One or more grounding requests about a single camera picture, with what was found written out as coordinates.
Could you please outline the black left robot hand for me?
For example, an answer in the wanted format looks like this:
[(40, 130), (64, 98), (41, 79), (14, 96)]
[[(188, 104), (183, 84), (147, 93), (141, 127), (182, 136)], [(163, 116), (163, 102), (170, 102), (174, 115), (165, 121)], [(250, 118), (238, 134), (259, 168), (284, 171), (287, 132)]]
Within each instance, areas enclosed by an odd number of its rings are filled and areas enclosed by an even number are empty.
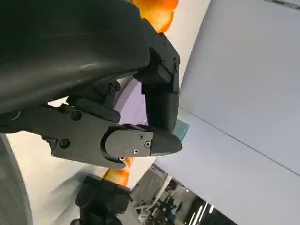
[(0, 3), (0, 130), (113, 169), (182, 149), (180, 56), (127, 0)]

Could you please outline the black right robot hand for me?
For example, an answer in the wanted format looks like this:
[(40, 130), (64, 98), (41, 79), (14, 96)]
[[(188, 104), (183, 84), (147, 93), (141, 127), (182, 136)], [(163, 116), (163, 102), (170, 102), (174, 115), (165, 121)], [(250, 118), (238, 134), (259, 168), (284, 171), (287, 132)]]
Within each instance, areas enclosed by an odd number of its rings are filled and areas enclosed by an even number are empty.
[(79, 218), (72, 225), (121, 225), (117, 217), (123, 214), (130, 202), (129, 188), (95, 175), (84, 178), (75, 204), (80, 210)]

